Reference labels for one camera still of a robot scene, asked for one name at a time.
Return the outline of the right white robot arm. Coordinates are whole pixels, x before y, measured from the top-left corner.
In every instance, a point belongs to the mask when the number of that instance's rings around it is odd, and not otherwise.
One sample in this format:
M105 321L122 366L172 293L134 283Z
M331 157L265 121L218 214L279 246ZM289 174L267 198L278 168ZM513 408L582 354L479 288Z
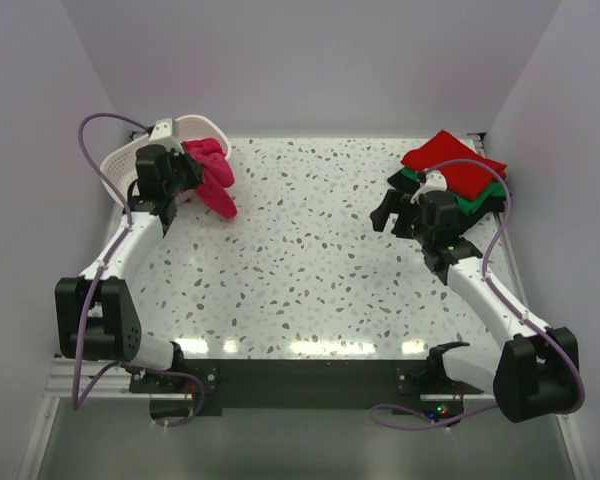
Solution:
M468 384L493 395L513 423L579 410L585 389L575 335L530 312L489 269L486 254L464 236L453 194L390 189L370 215L374 231L383 231L390 215L397 217L393 235L419 243L429 271L462 298L500 349L490 357L464 341L435 346L420 386L446 393Z

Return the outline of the magenta pink t-shirt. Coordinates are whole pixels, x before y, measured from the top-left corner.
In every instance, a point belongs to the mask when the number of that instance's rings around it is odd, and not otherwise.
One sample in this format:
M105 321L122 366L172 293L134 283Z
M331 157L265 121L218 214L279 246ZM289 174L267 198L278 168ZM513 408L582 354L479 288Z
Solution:
M194 189L195 194L225 220L233 219L238 210L227 189L233 186L235 178L220 143L214 138L204 138L185 141L183 147L204 167L203 183Z

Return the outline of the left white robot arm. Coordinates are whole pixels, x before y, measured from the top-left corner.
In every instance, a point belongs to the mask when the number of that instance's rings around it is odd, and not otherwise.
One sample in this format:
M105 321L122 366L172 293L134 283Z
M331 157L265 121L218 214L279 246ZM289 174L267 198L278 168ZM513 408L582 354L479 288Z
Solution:
M99 257L79 276L55 287L61 354L75 361L109 360L152 369L165 392L180 390L187 368L180 348L142 330L131 286L140 267L169 231L176 197L202 184L204 167L183 148L149 144L136 151L138 194Z

